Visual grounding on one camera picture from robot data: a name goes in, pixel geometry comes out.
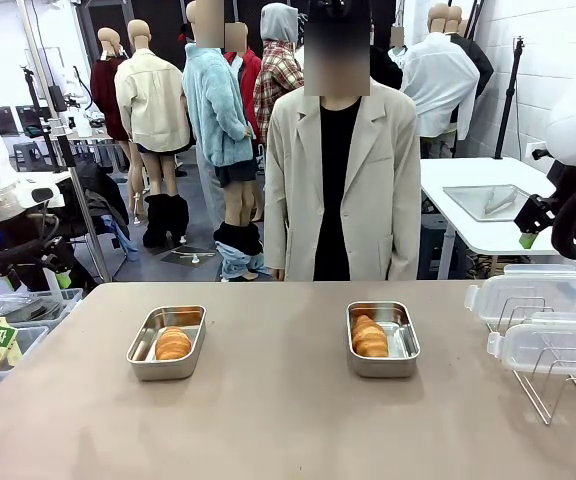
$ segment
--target fluffy blue jacket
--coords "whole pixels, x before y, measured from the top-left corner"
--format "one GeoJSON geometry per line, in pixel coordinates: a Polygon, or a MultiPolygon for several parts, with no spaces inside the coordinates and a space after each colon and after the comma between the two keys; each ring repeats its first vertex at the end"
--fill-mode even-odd
{"type": "Polygon", "coordinates": [[[184,91],[206,160],[215,167],[252,160],[239,85],[218,48],[186,45],[184,91]]]}

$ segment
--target person's hand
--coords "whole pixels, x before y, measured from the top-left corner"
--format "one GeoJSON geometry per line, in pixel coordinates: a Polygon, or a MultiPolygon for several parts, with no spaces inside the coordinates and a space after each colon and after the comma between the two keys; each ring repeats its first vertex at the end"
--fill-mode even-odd
{"type": "Polygon", "coordinates": [[[271,268],[270,272],[272,273],[272,278],[274,278],[278,282],[283,282],[286,278],[285,270],[276,270],[274,268],[271,268]]]}

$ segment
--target beige jacket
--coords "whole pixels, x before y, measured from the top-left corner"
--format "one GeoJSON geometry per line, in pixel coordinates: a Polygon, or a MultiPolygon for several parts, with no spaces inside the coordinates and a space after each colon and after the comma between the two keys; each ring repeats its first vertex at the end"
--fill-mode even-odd
{"type": "MultiPolygon", "coordinates": [[[[421,224],[415,105],[371,81],[352,136],[341,221],[351,280],[414,280],[421,224]]],[[[266,266],[312,281],[324,213],[319,97],[295,90],[272,113],[266,160],[266,266]]]]}
{"type": "Polygon", "coordinates": [[[188,145],[181,71],[147,48],[122,62],[115,75],[121,123],[130,138],[153,152],[188,145]]]}

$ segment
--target electrical outlet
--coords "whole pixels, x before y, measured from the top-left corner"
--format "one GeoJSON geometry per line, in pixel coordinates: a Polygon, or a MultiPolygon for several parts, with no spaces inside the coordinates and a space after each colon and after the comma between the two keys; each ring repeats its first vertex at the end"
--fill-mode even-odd
{"type": "Polygon", "coordinates": [[[532,158],[532,152],[535,150],[545,150],[546,149],[546,142],[533,142],[526,145],[526,154],[524,155],[524,159],[527,161],[534,161],[535,159],[532,158]]]}

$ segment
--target bread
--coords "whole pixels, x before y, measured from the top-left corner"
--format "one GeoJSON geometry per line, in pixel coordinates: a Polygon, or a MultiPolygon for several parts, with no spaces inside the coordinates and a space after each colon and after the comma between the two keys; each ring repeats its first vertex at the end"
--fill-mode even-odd
{"type": "Polygon", "coordinates": [[[388,339],[384,329],[367,315],[359,316],[352,329],[352,348],[362,357],[387,357],[388,339]]]}
{"type": "Polygon", "coordinates": [[[192,342],[180,327],[168,327],[155,345],[157,360],[177,360],[185,357],[192,349],[192,342]]]}

